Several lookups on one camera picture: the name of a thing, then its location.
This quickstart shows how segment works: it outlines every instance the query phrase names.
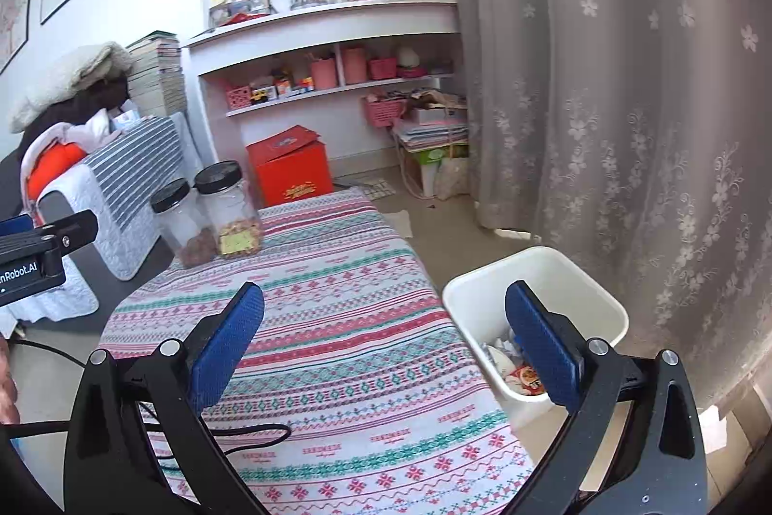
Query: person's hand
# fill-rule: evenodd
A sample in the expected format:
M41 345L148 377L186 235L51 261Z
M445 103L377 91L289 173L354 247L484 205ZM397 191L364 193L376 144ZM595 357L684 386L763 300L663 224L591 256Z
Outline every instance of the person's hand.
M21 420L16 408L18 392L11 377L8 344L0 334L0 424L18 424Z

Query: stack of books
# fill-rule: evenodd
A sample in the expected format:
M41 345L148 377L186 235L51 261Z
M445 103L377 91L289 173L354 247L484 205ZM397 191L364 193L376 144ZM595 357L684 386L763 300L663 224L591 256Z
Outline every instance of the stack of books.
M466 122L420 125L397 119L394 121L394 133L400 144L410 152L469 142L469 127Z
M186 110L180 43L175 35L154 31L127 48L134 58L126 74L129 98L140 114L169 116Z

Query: bookshelf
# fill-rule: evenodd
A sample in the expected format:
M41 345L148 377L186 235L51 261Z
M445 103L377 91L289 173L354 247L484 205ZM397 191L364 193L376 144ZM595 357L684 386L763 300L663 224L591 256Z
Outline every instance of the bookshelf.
M207 1L202 0L206 24ZM333 172L346 173L354 166L357 169L349 173L385 167L395 157L394 146L388 134L370 127L362 115L360 98L367 90L431 85L463 92L455 0L360 0L300 9L292 9L291 0L271 1L275 14L207 29L185 44L189 68L198 80L196 105L206 132L202 155L208 161L238 160L247 172L247 145L299 124L321 134ZM451 61L455 74L439 74L450 65L437 65L427 68L435 74L421 78L345 84L338 68L339 84L334 88L239 110L229 107L225 98L229 86L246 85L282 65L288 65L293 77L305 77L307 54L327 56L330 49L340 67L341 46L354 43L380 57L410 44L424 60Z

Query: white shelf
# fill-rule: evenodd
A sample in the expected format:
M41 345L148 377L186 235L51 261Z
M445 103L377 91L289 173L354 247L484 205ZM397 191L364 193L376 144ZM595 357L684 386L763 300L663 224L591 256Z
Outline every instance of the white shelf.
M247 108L240 108L238 110L231 110L225 116L237 116L239 114L245 114L248 111L261 110L263 108L269 108L271 105L282 105L283 103L290 103L291 101L300 101L304 98L320 97L322 95L333 95L337 92L348 92L350 90L360 90L362 88L374 88L376 86L387 86L391 84L404 84L408 82L419 82L426 79L443 79L447 77L453 77L453 73L447 74L425 74L422 77L414 78L394 78L394 79L381 79L377 82L364 82L364 84L346 84L343 86L337 86L336 88L328 88L327 90L313 90L311 92L304 92L300 95L293 97L285 97L280 99L274 99L273 101L267 101L266 103L257 103L256 105L250 105Z
M195 74L336 42L410 34L456 34L455 0L369 0L319 5L228 25L185 43Z
M300 18L315 17L316 14L338 14L346 11L364 10L369 11L377 9L379 7L405 7L405 6L437 6L437 5L449 5L455 7L458 3L456 0L366 0L366 1L350 1L348 3L327 3L327 5L317 5L315 7L306 7L302 10L293 10L290 12L282 12L281 14L272 14L270 16L263 16L262 18L253 18L252 20L245 20L243 23L236 23L235 25L225 25L224 27L210 28L206 31L202 31L201 34L188 39L184 46L195 47L198 44L211 42L217 38L229 36L237 31L251 30L261 28L267 24L274 24L280 21L294 21Z

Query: curtain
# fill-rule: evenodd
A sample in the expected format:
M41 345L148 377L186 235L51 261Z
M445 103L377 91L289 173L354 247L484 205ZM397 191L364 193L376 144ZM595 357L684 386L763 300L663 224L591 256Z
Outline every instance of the curtain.
M772 331L772 0L458 0L472 191L612 292L698 406Z

